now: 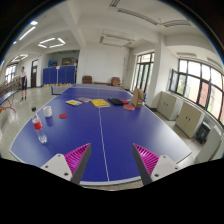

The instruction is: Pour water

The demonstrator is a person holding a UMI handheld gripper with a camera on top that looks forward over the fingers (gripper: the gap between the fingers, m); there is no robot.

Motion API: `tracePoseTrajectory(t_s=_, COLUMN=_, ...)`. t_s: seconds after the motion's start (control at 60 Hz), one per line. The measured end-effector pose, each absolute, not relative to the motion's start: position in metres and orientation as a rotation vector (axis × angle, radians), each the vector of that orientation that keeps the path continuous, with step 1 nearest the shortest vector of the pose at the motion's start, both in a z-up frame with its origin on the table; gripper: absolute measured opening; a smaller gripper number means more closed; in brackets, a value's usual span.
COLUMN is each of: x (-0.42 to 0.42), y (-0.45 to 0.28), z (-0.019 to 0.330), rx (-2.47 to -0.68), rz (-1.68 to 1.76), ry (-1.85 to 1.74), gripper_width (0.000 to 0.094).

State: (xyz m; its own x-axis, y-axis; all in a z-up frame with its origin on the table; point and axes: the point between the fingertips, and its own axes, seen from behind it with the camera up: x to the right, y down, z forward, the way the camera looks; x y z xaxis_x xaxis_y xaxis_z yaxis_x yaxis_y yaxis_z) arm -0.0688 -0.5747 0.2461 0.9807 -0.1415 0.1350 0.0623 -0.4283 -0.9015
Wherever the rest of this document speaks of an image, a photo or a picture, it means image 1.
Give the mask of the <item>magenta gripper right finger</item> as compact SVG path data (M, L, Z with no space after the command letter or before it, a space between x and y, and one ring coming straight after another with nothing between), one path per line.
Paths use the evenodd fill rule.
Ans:
M133 144L132 154L144 186L180 170L167 155L158 156L140 145Z

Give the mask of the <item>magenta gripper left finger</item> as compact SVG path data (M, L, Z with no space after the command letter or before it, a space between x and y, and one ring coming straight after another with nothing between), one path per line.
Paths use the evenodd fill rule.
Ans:
M42 166L42 169L79 185L90 155L91 144L87 143L65 155L56 154Z

